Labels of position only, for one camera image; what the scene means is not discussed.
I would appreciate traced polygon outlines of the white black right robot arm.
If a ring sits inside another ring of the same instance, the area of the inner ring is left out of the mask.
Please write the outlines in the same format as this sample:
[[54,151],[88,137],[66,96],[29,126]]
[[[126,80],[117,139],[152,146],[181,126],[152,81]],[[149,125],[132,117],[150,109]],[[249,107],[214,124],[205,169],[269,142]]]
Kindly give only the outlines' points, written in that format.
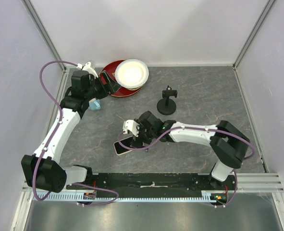
[[175,120],[161,121],[150,111],[138,119],[123,123],[123,131],[132,133],[131,147],[146,149],[152,143],[187,142],[210,147],[218,157],[212,168],[208,184],[220,189],[233,170],[239,169],[246,159],[250,140],[230,122],[222,120],[217,125],[198,126]]

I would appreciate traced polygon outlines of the aluminium frame post left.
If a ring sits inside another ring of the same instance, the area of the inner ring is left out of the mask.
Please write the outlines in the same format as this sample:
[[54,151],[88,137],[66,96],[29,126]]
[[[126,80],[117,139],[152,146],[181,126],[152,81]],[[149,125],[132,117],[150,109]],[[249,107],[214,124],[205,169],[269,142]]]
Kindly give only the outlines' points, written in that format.
[[32,18],[35,26],[37,27],[40,35],[42,36],[44,42],[46,43],[49,51],[51,52],[53,58],[55,60],[60,61],[61,60],[61,56],[58,53],[48,31],[46,30],[42,20],[40,19],[39,14],[37,13],[33,3],[31,0],[21,0],[21,2],[23,3],[23,5],[25,6],[29,16]]

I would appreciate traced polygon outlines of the aluminium frame post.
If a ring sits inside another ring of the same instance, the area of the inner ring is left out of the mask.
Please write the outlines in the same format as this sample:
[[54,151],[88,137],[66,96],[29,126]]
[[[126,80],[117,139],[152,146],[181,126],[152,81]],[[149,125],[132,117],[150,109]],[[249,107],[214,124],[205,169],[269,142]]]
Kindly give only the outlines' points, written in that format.
[[259,17],[257,18],[253,28],[251,29],[248,38],[246,39],[244,45],[242,46],[240,53],[238,54],[236,60],[233,63],[233,69],[236,70],[240,63],[242,62],[245,54],[247,53],[248,49],[250,48],[251,44],[253,43],[255,37],[257,36],[258,32],[260,31],[261,27],[263,26],[265,20],[267,19],[268,15],[270,14],[272,8],[276,4],[277,0],[268,0],[263,7]]
[[23,5],[25,6],[29,16],[32,18],[35,26],[37,27],[40,35],[42,36],[44,42],[46,43],[49,51],[51,52],[53,58],[55,60],[60,61],[61,60],[61,56],[58,53],[48,31],[46,30],[42,20],[40,19],[39,14],[37,13],[33,3],[31,0],[21,0],[21,2],[23,3]]

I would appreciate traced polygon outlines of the aluminium front rail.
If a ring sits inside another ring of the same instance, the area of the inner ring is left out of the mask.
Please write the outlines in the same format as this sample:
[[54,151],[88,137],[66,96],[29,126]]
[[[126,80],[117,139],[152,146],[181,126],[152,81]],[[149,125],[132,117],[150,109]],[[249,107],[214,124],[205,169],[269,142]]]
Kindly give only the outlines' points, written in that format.
[[[283,189],[281,185],[281,181],[277,174],[270,174],[270,173],[262,173],[262,174],[250,174],[250,173],[244,173],[244,174],[238,174],[237,177],[235,177],[236,183],[235,183],[235,189],[238,190],[244,190],[244,191],[280,191]],[[132,190],[141,190],[141,189],[121,189],[120,191],[132,191]],[[198,192],[223,192],[219,190],[211,190],[211,191],[193,191],[195,193]]]

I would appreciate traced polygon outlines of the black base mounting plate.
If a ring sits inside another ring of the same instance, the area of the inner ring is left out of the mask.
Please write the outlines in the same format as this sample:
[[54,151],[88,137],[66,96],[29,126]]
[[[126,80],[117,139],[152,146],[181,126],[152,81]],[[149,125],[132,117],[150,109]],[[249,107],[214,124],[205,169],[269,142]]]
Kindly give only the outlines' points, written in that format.
[[93,173],[81,182],[83,185],[119,192],[121,189],[169,188],[185,191],[230,191],[236,179],[229,175],[223,182],[208,174],[198,173]]

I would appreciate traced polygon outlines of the blue white paper cup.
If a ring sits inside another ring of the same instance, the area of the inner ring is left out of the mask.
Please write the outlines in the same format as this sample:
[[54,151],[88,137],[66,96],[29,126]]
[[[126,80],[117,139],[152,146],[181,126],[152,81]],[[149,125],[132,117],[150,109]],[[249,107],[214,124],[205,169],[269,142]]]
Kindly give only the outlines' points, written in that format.
[[101,109],[100,101],[96,98],[93,98],[89,101],[89,107],[90,110],[96,111]]

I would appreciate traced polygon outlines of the black phone stand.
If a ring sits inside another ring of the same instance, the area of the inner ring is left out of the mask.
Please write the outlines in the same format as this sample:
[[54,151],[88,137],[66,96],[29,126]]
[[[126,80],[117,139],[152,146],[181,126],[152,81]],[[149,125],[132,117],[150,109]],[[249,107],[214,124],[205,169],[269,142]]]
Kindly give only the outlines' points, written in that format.
[[157,110],[160,114],[169,116],[176,111],[176,103],[170,97],[177,98],[177,90],[173,90],[169,85],[162,91],[162,98],[157,102]]

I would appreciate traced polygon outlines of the aluminium frame post right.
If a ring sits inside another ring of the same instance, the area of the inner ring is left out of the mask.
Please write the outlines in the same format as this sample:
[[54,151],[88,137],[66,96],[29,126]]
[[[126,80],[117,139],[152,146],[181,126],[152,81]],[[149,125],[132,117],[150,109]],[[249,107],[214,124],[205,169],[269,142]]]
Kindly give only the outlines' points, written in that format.
[[247,53],[248,49],[250,48],[251,44],[253,43],[255,37],[257,36],[258,32],[260,31],[261,27],[263,26],[265,20],[267,19],[268,15],[270,14],[272,8],[276,4],[277,0],[268,0],[263,7],[259,17],[257,18],[253,28],[251,29],[248,38],[246,39],[244,45],[242,46],[240,53],[238,54],[236,60],[233,63],[233,69],[236,70],[240,63],[242,62],[245,54]]

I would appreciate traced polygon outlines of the red round tray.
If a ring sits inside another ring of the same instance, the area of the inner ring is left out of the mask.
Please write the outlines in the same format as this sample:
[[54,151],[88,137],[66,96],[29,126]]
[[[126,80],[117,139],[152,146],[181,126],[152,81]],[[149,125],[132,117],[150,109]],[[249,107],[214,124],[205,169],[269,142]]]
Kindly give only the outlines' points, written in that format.
[[[108,64],[107,66],[105,66],[102,69],[102,71],[100,72],[100,78],[101,78],[103,84],[106,84],[106,81],[104,79],[104,76],[102,75],[102,72],[106,71],[108,73],[108,75],[111,77],[111,79],[116,80],[115,71],[116,71],[117,66],[121,62],[123,62],[123,60],[114,61],[114,62]],[[117,98],[125,98],[125,97],[129,97],[129,96],[132,96],[132,95],[138,93],[140,90],[141,90],[141,87],[137,88],[135,90],[129,90],[129,89],[126,89],[124,87],[121,87],[117,92],[115,92],[114,94],[111,94],[111,96],[117,97]]]

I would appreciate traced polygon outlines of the pink smartphone black screen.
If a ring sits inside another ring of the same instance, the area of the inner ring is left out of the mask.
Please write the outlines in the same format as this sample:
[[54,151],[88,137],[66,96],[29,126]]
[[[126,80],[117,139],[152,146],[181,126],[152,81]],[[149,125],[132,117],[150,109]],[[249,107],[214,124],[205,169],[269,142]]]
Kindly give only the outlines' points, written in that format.
[[[121,142],[124,146],[127,146],[127,147],[130,147],[130,148],[131,148],[132,140],[133,140],[132,137],[127,137],[127,138],[124,138],[124,139],[120,140],[120,142]],[[113,146],[114,146],[115,153],[116,153],[117,155],[123,155],[123,154],[126,154],[126,153],[131,152],[131,150],[122,147],[118,141],[115,142],[115,143],[113,144]]]

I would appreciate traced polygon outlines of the white paper plate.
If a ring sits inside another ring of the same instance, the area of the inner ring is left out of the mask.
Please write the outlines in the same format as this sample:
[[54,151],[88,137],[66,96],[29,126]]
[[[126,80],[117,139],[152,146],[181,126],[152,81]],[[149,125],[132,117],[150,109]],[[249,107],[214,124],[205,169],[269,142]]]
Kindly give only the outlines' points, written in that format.
[[115,70],[116,81],[126,89],[142,87],[147,82],[148,77],[148,67],[138,59],[122,61]]

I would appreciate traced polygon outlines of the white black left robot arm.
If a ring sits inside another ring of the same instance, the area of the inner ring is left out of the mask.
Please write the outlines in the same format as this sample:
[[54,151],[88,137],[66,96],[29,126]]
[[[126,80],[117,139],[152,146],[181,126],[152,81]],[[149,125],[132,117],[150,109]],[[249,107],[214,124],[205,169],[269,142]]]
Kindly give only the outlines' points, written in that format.
[[22,169],[26,183],[34,189],[59,193],[69,184],[77,184],[82,189],[93,185],[90,168],[59,165],[63,149],[76,125],[80,122],[92,99],[103,99],[117,92],[121,86],[102,71],[103,78],[95,77],[86,70],[76,70],[71,76],[71,86],[60,103],[60,111],[44,141],[32,155],[25,155]]

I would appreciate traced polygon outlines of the patterned plate under white plate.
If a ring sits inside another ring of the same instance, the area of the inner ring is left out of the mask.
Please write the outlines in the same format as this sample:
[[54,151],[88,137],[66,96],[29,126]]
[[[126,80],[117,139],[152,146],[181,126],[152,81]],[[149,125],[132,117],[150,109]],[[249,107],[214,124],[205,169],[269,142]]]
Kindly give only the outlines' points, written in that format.
[[148,73],[140,72],[115,72],[116,82],[129,90],[135,90],[142,87],[148,80]]

